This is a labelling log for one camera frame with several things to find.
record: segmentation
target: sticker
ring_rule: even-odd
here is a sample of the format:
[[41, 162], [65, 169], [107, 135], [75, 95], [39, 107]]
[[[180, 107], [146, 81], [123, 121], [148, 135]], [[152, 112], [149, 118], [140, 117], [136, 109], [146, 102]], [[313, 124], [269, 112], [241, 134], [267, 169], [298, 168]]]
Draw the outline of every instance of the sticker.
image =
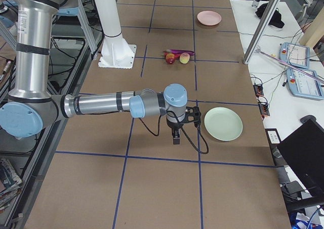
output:
[[28, 18], [29, 11], [18, 11], [18, 33], [27, 34], [28, 33]]
[[271, 144], [279, 144], [280, 143], [278, 135], [275, 131], [268, 131], [268, 135], [269, 135]]

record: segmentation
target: apple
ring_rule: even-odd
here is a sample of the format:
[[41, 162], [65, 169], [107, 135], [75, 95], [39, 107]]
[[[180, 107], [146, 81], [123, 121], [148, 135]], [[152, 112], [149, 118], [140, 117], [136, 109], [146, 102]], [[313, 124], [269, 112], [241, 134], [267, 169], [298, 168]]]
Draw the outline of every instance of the apple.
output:
[[188, 63], [189, 59], [190, 59], [190, 55], [188, 53], [182, 53], [180, 55], [180, 62], [183, 63], [183, 64]]
[[168, 63], [168, 64], [172, 64], [172, 63], [174, 63], [176, 61], [176, 56], [173, 54], [173, 53], [168, 53], [167, 55], [166, 55], [166, 62]]

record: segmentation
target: plate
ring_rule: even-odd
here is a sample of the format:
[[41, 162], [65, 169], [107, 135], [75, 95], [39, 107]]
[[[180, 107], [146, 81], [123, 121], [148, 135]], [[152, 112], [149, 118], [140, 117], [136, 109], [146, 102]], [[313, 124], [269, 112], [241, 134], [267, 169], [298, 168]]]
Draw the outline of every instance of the plate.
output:
[[205, 115], [205, 127], [214, 138], [231, 141], [238, 138], [243, 131], [241, 118], [231, 109], [215, 107]]
[[217, 25], [221, 22], [222, 17], [220, 14], [214, 11], [201, 11], [197, 15], [198, 21], [203, 25]]

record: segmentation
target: green plate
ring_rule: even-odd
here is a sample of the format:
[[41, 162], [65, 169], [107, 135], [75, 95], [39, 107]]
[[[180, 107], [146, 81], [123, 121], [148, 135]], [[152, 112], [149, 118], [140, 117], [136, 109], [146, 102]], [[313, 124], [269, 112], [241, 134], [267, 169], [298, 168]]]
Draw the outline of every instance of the green plate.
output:
[[215, 107], [205, 115], [205, 127], [214, 138], [231, 141], [238, 138], [243, 131], [241, 118], [231, 109]]

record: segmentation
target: blue cable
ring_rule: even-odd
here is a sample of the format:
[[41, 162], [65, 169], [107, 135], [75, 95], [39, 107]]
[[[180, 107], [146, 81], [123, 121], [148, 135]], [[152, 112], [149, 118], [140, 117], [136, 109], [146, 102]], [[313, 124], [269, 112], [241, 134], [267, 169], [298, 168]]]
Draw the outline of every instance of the blue cable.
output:
[[315, 212], [312, 214], [312, 216], [310, 217], [310, 219], [309, 219], [309, 222], [308, 222], [308, 225], [307, 225], [307, 227], [306, 227], [306, 229], [309, 229], [309, 226], [311, 225], [311, 222], [312, 222], [312, 220], [313, 220], [313, 217], [314, 217], [314, 215], [320, 210], [322, 208], [322, 206], [320, 206], [317, 210], [315, 210]]

